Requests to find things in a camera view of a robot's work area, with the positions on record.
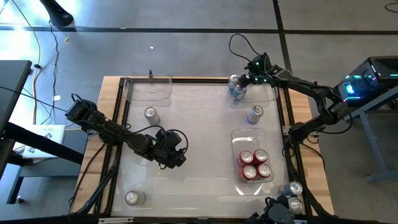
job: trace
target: soda can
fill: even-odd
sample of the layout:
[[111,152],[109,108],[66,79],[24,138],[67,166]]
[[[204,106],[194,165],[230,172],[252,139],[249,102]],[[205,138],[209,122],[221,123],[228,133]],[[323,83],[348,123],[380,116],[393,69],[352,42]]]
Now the soda can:
[[289,211],[294,214],[294,215],[298,215],[301,214],[303,212],[304,209],[304,204],[303,202],[298,199],[297,197],[291,197],[288,199],[288,203],[289,203]]
[[268,153],[263,149],[256,149],[253,153],[253,163],[262,164],[268,159]]
[[299,195],[303,192],[303,186],[299,182],[293,181],[281,186],[280,192],[284,195]]
[[256,168],[253,166],[244,166],[238,174],[238,180],[240,182],[249,182],[257,176]]
[[267,178],[272,174],[272,170],[267,164],[258,165],[256,171],[260,178]]
[[131,206],[142,205],[145,202],[146,195],[139,190],[130,190],[126,194],[126,203]]
[[236,163],[238,167],[244,167],[251,164],[253,161],[253,154],[247,150],[243,150],[239,153],[238,158],[236,158]]
[[261,116],[264,114],[264,110],[262,109],[261,106],[253,106],[251,109],[250,113],[248,114],[247,121],[249,124],[257,124],[261,118]]
[[236,85],[231,95],[233,100],[239,101],[243,97],[244,88],[241,88],[239,85]]
[[148,123],[150,125],[159,125],[160,124],[160,117],[155,108],[153,108],[153,107],[146,108],[145,112],[144,112],[144,116],[148,120]]
[[234,91],[237,83],[238,83],[238,75],[232,74],[228,78],[229,93],[232,93]]

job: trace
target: can lid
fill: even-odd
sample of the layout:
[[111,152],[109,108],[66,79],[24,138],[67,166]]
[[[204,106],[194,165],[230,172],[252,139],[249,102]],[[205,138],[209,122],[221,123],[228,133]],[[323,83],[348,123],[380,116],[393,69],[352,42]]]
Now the can lid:
[[304,208],[303,202],[296,197],[290,198],[289,207],[297,214],[301,213]]
[[299,195],[303,192],[303,187],[299,182],[293,181],[290,183],[290,191],[295,195]]
[[257,169],[261,177],[269,177],[272,172],[271,168],[267,164],[261,164]]
[[264,161],[266,161],[268,159],[268,153],[265,150],[263,150],[263,149],[257,149],[254,152],[254,156],[260,162],[264,162]]
[[237,80],[238,80],[238,75],[232,74],[232,75],[229,77],[229,80],[232,81],[232,82],[237,81]]
[[243,88],[240,87],[239,85],[236,85],[235,90],[240,92],[240,91],[243,91]]
[[251,152],[249,152],[247,150],[241,151],[239,156],[240,156],[240,159],[242,160],[242,162],[250,163],[251,161],[253,161],[253,155],[251,154]]
[[155,116],[155,114],[156,114],[155,108],[148,107],[148,108],[145,109],[145,116],[146,117],[152,117],[152,116]]
[[253,179],[256,177],[257,172],[253,166],[245,166],[245,167],[243,167],[243,175],[247,179]]
[[128,205],[134,205],[137,203],[137,201],[138,201],[138,194],[135,190],[130,190],[129,192],[127,192],[126,203]]
[[257,116],[260,116],[264,113],[264,110],[262,109],[261,106],[256,105],[256,106],[253,106],[253,113]]

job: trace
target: gray floor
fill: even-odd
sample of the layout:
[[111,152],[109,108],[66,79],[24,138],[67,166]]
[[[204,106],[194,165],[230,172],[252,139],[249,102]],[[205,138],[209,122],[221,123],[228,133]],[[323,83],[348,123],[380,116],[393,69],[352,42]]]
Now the gray floor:
[[[41,4],[30,0],[16,1],[33,26],[48,26],[48,15]],[[272,0],[118,0],[79,1],[58,0],[75,17],[73,26],[133,27],[133,28],[222,28],[276,29]],[[280,10],[285,29],[313,30],[397,30],[398,14],[384,9],[389,0],[283,0]],[[0,31],[0,59],[37,60],[37,45],[23,17],[12,2],[0,14],[0,24],[14,26],[14,31]],[[228,41],[231,34],[161,34],[56,32],[59,42],[56,105],[67,109],[72,101],[70,93],[96,101],[105,75],[147,74],[169,72],[178,76],[227,76],[243,73],[246,62],[231,55]],[[37,80],[38,99],[51,102],[52,70],[55,42],[51,33],[37,32],[41,45],[41,66]],[[272,63],[284,66],[277,34],[246,35],[258,51],[267,51]],[[69,37],[69,44],[64,42]],[[287,46],[294,75],[334,86],[366,57],[397,55],[396,35],[287,35]],[[237,52],[253,57],[242,39],[233,42]],[[25,88],[32,90],[32,76]],[[47,116],[38,106],[37,121]],[[21,97],[12,121],[32,122],[32,100]],[[372,116],[371,125],[377,131],[388,130],[393,123]],[[56,111],[56,124],[68,124],[62,112]],[[343,129],[346,124],[330,127]],[[393,136],[385,136],[392,141]],[[337,215],[345,218],[371,219],[384,222],[398,220],[396,181],[369,184],[365,176],[377,172],[376,162],[361,124],[337,136],[321,136],[320,146],[326,161],[326,176]],[[396,149],[387,149],[389,166],[397,158]],[[0,181],[0,220],[11,218],[61,215],[67,210],[76,178],[31,178],[24,180],[20,194],[27,200],[21,205],[5,205],[17,167],[7,166]]]

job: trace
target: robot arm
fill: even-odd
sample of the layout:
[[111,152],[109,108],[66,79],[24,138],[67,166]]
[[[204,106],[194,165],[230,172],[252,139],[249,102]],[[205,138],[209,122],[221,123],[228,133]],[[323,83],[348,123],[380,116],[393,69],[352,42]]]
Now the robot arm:
[[149,161],[155,160],[171,169],[185,162],[184,154],[187,148],[176,151],[175,147],[181,142],[181,138],[175,131],[166,131],[161,126],[150,126],[160,128],[155,137],[139,134],[140,131],[131,132],[98,111],[95,103],[82,100],[79,96],[76,100],[74,96],[77,95],[72,95],[74,103],[65,116],[71,122],[80,125],[83,131],[97,131],[101,140],[111,146],[123,141],[141,157]]
[[[335,89],[294,77],[288,70],[271,65],[266,53],[251,60],[245,69],[249,70],[248,74],[241,75],[238,79],[241,87],[269,83],[271,87],[290,88],[303,93],[317,103],[320,115],[306,123],[294,124],[289,129],[290,144],[302,142],[312,131],[323,131],[324,125],[336,124],[349,113],[348,105],[341,100]],[[326,99],[332,101],[331,106],[326,107]]]

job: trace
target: clear plastic container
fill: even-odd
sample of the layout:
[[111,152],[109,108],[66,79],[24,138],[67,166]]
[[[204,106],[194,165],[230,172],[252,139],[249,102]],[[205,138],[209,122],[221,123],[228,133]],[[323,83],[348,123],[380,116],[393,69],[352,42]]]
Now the clear plastic container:
[[172,76],[169,73],[163,73],[146,77],[125,77],[123,97],[133,106],[170,106]]
[[248,85],[241,100],[234,101],[229,94],[229,105],[232,108],[252,108],[259,105],[266,107],[270,105],[278,97],[277,88],[273,88],[270,84]]
[[251,153],[254,153],[256,149],[263,149],[268,154],[268,159],[264,162],[267,164],[271,170],[271,162],[269,158],[269,153],[267,149],[266,143],[266,131],[262,128],[252,128],[252,129],[235,129],[232,132],[232,155],[233,155],[233,163],[236,174],[236,181],[241,184],[256,184],[256,183],[264,183],[271,182],[274,179],[274,172],[271,172],[271,175],[266,178],[256,177],[253,180],[248,182],[242,182],[239,178],[239,173],[242,169],[236,162],[239,158],[239,153],[243,150],[247,150]]

